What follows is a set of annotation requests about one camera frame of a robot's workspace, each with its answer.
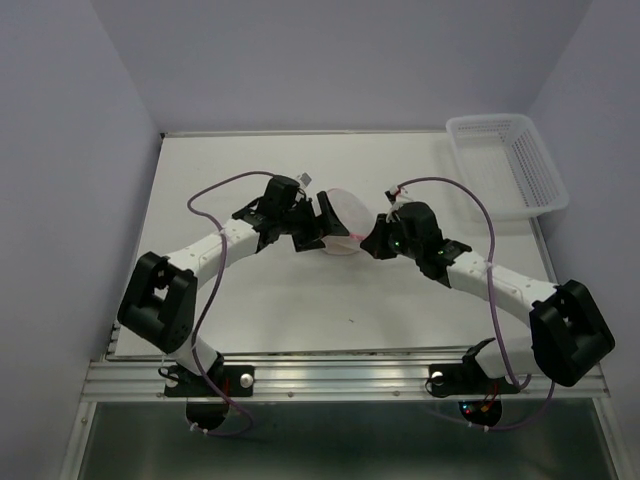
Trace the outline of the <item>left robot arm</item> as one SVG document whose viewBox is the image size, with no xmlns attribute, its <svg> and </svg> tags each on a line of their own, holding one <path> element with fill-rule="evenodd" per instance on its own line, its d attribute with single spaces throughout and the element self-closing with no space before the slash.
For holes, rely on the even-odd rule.
<svg viewBox="0 0 640 480">
<path fill-rule="evenodd" d="M 196 309 L 199 289 L 208 281 L 219 285 L 226 268 L 283 235 L 291 237 L 296 251 L 304 252 L 324 248 L 327 237 L 349 234 L 326 192 L 309 199 L 299 181 L 272 175 L 260 197 L 228 221 L 216 221 L 213 233 L 168 255 L 142 255 L 117 320 L 188 370 L 188 382 L 199 393 L 213 393 L 222 384 L 223 361 L 199 336 L 205 315 Z"/>
</svg>

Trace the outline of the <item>white mesh laundry bag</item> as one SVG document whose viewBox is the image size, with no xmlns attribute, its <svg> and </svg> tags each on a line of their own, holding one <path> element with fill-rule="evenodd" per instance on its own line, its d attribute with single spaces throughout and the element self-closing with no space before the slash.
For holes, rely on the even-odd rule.
<svg viewBox="0 0 640 480">
<path fill-rule="evenodd" d="M 348 236 L 329 236 L 323 239 L 328 255 L 346 256 L 360 251 L 360 243 L 371 233 L 375 217 L 368 207 L 351 192 L 332 188 L 326 191 L 328 200 Z"/>
</svg>

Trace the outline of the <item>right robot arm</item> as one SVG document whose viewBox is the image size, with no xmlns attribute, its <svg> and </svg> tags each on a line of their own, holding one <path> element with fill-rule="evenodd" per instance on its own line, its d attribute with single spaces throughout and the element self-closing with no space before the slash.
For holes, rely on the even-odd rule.
<svg viewBox="0 0 640 480">
<path fill-rule="evenodd" d="M 582 283 L 539 281 L 501 267 L 466 244 L 443 236 L 434 212 L 409 202 L 377 216 L 362 250 L 377 260 L 403 256 L 427 278 L 473 295 L 504 311 L 529 333 L 506 342 L 494 336 L 477 344 L 460 366 L 463 384 L 482 390 L 509 375 L 543 374 L 574 386 L 615 347 L 615 339 Z"/>
</svg>

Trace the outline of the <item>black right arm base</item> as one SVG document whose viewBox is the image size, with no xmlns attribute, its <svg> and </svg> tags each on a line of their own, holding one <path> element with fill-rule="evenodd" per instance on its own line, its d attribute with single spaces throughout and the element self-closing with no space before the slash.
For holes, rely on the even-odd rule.
<svg viewBox="0 0 640 480">
<path fill-rule="evenodd" d="M 459 363 L 431 364 L 425 381 L 426 391 L 433 397 L 446 398 L 452 395 L 471 396 L 486 394 L 515 395 L 519 389 L 506 380 L 506 375 L 497 379 L 489 378 L 476 361 L 494 338 L 483 340 L 469 348 Z"/>
</svg>

